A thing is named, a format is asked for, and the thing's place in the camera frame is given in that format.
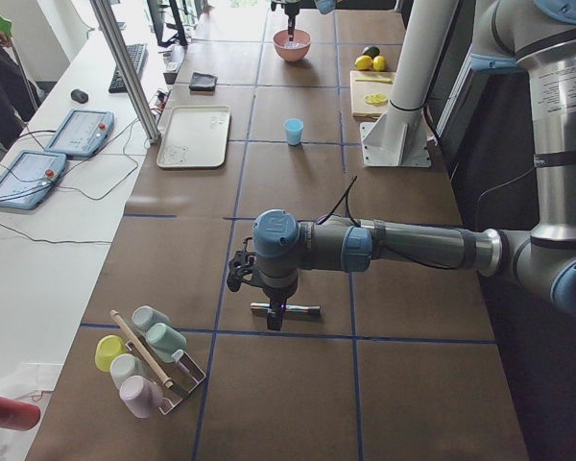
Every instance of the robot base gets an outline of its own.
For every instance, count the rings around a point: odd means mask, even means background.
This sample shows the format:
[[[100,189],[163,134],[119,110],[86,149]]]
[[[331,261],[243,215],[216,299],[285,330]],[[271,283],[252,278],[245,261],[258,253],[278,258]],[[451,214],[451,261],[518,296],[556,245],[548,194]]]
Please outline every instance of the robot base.
[[[407,124],[403,125],[400,140],[394,146],[388,146],[384,138],[386,113],[377,122],[361,123],[361,141],[365,166],[411,166],[428,168],[431,157],[426,149],[426,131],[422,123],[418,124],[416,135],[412,136],[410,146],[405,145]]]

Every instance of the red thermos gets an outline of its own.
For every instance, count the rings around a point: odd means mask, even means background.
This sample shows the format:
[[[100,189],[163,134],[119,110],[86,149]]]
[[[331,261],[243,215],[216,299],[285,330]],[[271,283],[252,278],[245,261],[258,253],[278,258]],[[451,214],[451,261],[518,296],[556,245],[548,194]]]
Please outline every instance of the red thermos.
[[[0,427],[5,429],[32,429],[40,420],[40,408],[24,401],[0,397]]]

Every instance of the person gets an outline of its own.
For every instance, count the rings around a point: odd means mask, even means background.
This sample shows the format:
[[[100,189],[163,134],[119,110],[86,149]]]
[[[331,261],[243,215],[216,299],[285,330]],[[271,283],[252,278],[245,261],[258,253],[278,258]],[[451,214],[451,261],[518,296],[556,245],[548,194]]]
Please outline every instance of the person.
[[[29,121],[35,113],[24,75],[3,47],[11,47],[11,39],[0,31],[0,142],[9,149],[21,134],[21,120]],[[30,84],[36,105],[40,104],[34,85]]]

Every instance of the wooden cutting board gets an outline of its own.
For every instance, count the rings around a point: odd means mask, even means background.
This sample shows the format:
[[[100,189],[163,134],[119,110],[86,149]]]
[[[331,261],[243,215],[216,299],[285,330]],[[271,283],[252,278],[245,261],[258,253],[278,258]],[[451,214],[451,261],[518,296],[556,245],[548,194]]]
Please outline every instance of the wooden cutting board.
[[[350,70],[349,72],[349,96],[352,103],[352,116],[354,117],[379,117],[388,109],[388,103],[383,106],[374,106],[365,102],[368,94],[384,94],[390,98],[393,84],[376,82],[375,79],[395,80],[395,72],[372,72]]]

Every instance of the white tray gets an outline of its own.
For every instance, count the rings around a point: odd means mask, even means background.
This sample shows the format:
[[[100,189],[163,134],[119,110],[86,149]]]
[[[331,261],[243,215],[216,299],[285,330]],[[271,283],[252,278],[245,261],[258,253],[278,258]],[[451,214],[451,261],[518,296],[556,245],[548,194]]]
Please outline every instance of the white tray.
[[[217,168],[228,142],[228,106],[177,106],[171,110],[157,154],[160,168]]]

